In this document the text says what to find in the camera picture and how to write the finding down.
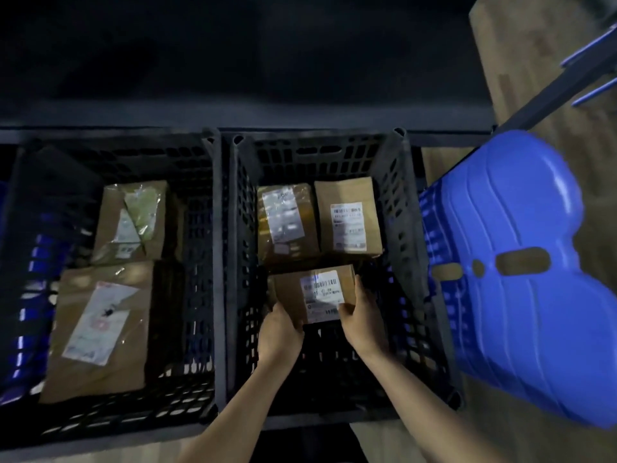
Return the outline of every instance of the person's left hand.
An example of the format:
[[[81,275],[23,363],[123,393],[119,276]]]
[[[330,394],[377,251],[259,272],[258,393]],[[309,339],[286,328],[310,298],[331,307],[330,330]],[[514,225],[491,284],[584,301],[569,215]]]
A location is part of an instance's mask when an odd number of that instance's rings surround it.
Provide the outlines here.
[[[289,373],[302,349],[302,324],[294,324],[281,303],[276,303],[259,330],[258,365],[267,364]]]

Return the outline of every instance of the brown cardboard box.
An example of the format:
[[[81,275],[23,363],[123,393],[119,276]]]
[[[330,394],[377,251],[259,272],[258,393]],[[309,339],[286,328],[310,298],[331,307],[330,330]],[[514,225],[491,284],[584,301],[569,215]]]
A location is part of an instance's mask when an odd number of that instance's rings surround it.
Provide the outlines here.
[[[178,200],[165,181],[105,187],[91,263],[112,265],[174,257],[178,212]]]
[[[282,303],[294,325],[336,320],[339,303],[355,305],[353,265],[269,276],[268,298]]]
[[[181,360],[182,279],[152,261],[63,272],[40,402],[141,389]]]
[[[380,224],[370,177],[315,182],[315,193],[323,253],[370,257],[382,254]]]
[[[257,218],[257,255],[264,265],[319,257],[310,185],[259,187]]]

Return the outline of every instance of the person's right hand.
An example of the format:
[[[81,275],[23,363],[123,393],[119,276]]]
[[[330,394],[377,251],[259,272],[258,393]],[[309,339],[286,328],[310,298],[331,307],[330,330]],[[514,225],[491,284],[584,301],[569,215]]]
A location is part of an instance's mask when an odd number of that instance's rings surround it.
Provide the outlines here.
[[[355,307],[339,304],[339,316],[347,341],[362,360],[388,353],[388,339],[379,307],[373,295],[366,292],[358,275],[355,276]]]

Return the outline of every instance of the wooden floor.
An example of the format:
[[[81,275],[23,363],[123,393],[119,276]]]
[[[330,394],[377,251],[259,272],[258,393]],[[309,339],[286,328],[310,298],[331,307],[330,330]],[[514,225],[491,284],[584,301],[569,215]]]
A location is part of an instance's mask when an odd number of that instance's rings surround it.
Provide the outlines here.
[[[471,13],[497,120],[504,122],[552,79],[559,62],[600,33],[577,0],[479,0]],[[581,185],[584,223],[575,238],[584,271],[617,293],[617,95],[568,105],[533,132],[558,148]],[[439,178],[469,150],[423,149]],[[516,462],[617,462],[617,431],[587,429],[466,380],[466,418]],[[400,422],[353,426],[370,463],[423,461]],[[185,441],[111,450],[56,462],[172,462]]]

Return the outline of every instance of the black pants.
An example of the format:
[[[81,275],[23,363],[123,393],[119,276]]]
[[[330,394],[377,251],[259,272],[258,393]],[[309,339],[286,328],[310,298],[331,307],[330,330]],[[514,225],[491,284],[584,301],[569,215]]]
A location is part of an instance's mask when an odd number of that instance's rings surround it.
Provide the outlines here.
[[[259,435],[251,463],[368,463],[349,424],[331,424]]]

